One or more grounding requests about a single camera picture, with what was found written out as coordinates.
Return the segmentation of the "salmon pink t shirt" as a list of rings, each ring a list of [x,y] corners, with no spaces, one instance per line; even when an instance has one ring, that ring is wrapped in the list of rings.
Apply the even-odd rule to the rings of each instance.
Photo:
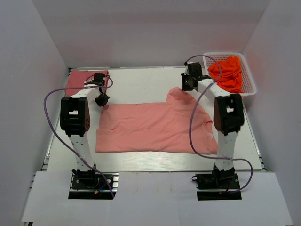
[[[96,131],[95,151],[194,153],[189,124],[195,104],[190,93],[175,87],[165,102],[105,106]],[[192,143],[200,154],[217,153],[212,126],[212,119],[198,105],[192,122]]]

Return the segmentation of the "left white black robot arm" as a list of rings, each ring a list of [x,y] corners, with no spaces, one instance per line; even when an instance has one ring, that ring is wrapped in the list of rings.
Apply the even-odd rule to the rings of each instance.
[[[86,173],[83,182],[90,188],[99,184],[96,163],[93,160],[88,131],[91,126],[89,104],[102,97],[97,85],[87,85],[70,97],[63,97],[60,103],[60,127],[71,142],[70,150],[76,158],[76,175]]]

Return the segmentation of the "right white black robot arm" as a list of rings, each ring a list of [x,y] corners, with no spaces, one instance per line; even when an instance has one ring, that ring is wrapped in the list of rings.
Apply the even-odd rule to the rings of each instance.
[[[212,171],[213,184],[219,188],[225,187],[235,174],[233,164],[235,142],[245,122],[242,97],[240,94],[231,94],[223,90],[209,76],[193,77],[182,73],[181,77],[183,91],[196,90],[200,93],[190,117],[189,141],[191,148],[197,155],[215,160]],[[198,153],[192,143],[193,116],[202,96],[206,96],[214,104],[213,122],[218,132],[218,152],[216,157],[204,156]]]

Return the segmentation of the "folded dusty red t shirt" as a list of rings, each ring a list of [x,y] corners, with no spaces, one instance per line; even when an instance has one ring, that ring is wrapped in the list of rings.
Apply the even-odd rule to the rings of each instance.
[[[83,87],[85,85],[85,81],[89,81],[94,78],[95,73],[103,73],[106,75],[105,78],[105,85],[108,83],[108,77],[109,77],[109,71],[103,70],[103,71],[79,71],[74,70],[69,75],[66,88],[73,88],[73,87]]]

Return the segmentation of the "crumpled orange t shirt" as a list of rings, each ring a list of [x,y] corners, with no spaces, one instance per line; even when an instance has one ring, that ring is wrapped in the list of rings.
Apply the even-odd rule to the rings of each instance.
[[[242,70],[237,56],[230,56],[224,61],[218,61],[222,76],[217,84],[230,93],[244,93],[242,91]]]

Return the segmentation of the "white perforated plastic basket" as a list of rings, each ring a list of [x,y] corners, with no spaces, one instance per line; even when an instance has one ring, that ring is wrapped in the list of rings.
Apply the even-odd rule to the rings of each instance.
[[[215,61],[224,61],[228,57],[238,57],[242,70],[242,97],[252,96],[256,94],[256,86],[252,78],[252,74],[247,62],[242,54],[236,52],[207,52],[204,54],[203,62],[206,74],[216,79],[219,76],[219,68]]]

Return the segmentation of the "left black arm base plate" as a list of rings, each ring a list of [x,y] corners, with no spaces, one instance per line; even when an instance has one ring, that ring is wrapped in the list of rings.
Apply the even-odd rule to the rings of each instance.
[[[112,200],[117,192],[118,174],[105,174],[88,170],[72,170],[69,200]]]

